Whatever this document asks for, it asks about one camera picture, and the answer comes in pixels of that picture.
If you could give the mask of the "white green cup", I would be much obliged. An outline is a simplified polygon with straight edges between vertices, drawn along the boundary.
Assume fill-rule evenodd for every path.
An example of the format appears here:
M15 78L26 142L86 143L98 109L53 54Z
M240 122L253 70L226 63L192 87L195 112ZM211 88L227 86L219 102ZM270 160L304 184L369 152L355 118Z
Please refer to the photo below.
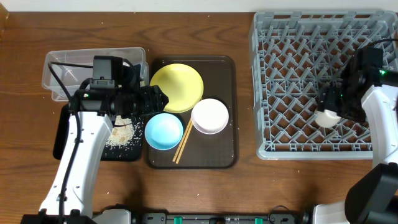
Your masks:
M323 128L332 128L335 126L341 119L340 116L337 115L336 112L330 110L324 111L315 111L317 115L315 122Z

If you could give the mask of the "rice leftovers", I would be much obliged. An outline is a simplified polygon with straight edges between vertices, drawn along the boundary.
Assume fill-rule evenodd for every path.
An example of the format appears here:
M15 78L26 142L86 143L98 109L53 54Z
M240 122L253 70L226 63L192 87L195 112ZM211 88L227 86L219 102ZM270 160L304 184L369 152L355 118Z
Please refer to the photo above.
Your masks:
M130 118L117 116L114 128L106 141L106 147L110 149L127 149L140 146L142 143L144 122L137 118L133 121Z

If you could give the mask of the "light blue bowl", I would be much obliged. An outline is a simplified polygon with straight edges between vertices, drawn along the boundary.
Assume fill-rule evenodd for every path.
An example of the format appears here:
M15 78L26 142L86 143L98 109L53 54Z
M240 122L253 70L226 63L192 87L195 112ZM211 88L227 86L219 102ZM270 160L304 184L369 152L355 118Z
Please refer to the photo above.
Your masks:
M150 147L166 151L178 145L183 137L183 124L173 114L161 113L148 120L145 139Z

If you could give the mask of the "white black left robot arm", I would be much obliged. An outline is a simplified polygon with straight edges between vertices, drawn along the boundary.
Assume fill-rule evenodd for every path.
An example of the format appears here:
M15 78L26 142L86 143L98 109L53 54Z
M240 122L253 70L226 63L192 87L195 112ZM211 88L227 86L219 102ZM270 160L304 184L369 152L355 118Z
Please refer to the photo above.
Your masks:
M79 89L70 98L67 140L52 188L39 212L25 214L22 223L132 223L127 208L93 215L93 193L105 144L117 116L129 118L160 113L169 102L161 89L144 86Z

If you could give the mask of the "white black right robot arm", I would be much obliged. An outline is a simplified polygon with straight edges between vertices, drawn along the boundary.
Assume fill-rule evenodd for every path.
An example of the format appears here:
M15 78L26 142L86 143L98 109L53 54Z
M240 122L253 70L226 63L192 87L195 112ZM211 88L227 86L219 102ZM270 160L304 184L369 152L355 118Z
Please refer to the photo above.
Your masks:
M353 96L369 124L373 169L350 188L345 201L317 205L312 222L397 223L397 72L370 67L345 80L339 108Z

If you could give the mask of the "black waste tray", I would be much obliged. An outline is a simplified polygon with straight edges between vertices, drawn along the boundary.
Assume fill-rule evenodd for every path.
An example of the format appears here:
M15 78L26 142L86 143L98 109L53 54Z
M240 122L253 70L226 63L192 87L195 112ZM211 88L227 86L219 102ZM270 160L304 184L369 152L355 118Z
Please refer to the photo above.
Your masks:
M60 113L57 135L53 147L53 157L57 160L60 160L62 158L63 146L66 144L67 141L67 129L68 129L69 117L70 117L69 107L68 105L65 105ZM143 127L142 142L143 138L144 138L144 127ZM142 143L140 146L130 147L127 149L119 149L119 148L110 149L105 145L103 154L101 156L101 160L133 162L141 157L141 151L142 151Z

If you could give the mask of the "grey dishwasher rack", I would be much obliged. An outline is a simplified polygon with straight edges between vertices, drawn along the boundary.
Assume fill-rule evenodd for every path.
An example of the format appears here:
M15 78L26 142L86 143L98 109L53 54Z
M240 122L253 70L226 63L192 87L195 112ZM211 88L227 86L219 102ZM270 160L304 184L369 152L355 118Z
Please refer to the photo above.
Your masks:
M257 156L263 160L371 159L366 123L316 124L318 91L335 81L353 52L371 42L383 67L397 69L392 11L263 11L249 31Z

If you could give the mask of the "yellow plate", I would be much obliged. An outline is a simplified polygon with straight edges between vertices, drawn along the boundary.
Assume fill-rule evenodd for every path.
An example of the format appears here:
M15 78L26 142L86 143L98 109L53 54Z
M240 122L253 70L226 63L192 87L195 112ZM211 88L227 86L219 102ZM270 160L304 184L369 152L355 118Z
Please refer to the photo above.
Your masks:
M169 98L164 111L183 113L192 109L201 99L204 83L201 75L191 66L173 63L159 69L150 85L157 85Z

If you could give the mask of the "clear plastic bin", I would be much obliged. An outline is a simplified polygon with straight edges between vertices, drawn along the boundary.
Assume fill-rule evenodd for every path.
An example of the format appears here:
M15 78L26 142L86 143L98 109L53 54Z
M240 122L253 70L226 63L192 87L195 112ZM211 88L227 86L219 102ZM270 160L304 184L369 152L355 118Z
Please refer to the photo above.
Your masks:
M146 86L149 84L146 53L141 47L51 51L45 58L42 87L52 92L53 101L67 101L68 98L51 74L48 63L60 62L65 64L81 64L90 67L93 65L94 56L96 55L122 57L127 59L131 64L138 65L140 85ZM93 71L90 68L68 67L66 65L53 65L52 68L71 95L74 94L85 79L93 76Z

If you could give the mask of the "wooden chopstick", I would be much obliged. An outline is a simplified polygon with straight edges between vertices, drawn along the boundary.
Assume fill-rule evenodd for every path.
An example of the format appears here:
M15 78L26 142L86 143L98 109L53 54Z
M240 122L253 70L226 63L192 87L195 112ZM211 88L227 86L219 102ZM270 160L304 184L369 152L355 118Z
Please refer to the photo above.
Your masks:
M182 156L183 150L184 150L185 145L187 143L188 137L189 137L190 132L192 130L192 126L193 126L192 119L190 119L189 122L188 122L187 128L186 128L186 130L185 130L185 132L183 134L182 140L181 140L180 144L178 145L176 154L175 154L175 156L173 158L173 161L176 164L178 164L179 161L180 161L180 158Z
M178 162L179 162L180 155L181 155L180 151L185 146L186 137L189 135L191 128L192 128L192 119L189 119L187 127L186 127L186 129L185 129L185 131L183 133L182 140L180 141L180 143L178 145L178 148L177 148L177 151L176 151L176 153L174 155L174 158L172 159L172 161L175 162L176 164L178 164Z

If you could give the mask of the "pink bowl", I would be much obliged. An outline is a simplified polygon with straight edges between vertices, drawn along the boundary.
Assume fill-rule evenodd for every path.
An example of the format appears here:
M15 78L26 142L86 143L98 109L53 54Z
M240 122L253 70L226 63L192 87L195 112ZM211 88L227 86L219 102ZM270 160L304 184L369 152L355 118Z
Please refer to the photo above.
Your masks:
M203 134L221 132L228 124L229 112L220 100L207 98L192 109L191 119L196 130Z

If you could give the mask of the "dark brown serving tray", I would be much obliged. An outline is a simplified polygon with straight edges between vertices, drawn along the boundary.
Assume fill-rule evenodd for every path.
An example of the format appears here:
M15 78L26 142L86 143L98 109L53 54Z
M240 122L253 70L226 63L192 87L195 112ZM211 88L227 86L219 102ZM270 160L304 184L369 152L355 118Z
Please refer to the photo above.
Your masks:
M213 135L192 128L178 163L172 160L176 147L161 151L147 145L148 165L155 169L227 169L233 166L239 151L234 61L225 55L163 55L150 65L150 76L173 63L189 65L199 72L204 82L203 97L223 102L229 120L221 132Z

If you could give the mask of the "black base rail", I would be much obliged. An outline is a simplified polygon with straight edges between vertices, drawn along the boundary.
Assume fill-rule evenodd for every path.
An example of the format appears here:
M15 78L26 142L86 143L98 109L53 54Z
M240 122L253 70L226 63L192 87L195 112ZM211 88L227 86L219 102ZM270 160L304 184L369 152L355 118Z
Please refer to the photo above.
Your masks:
M169 213L153 210L135 214L132 224L310 224L311 212L278 205L268 213Z

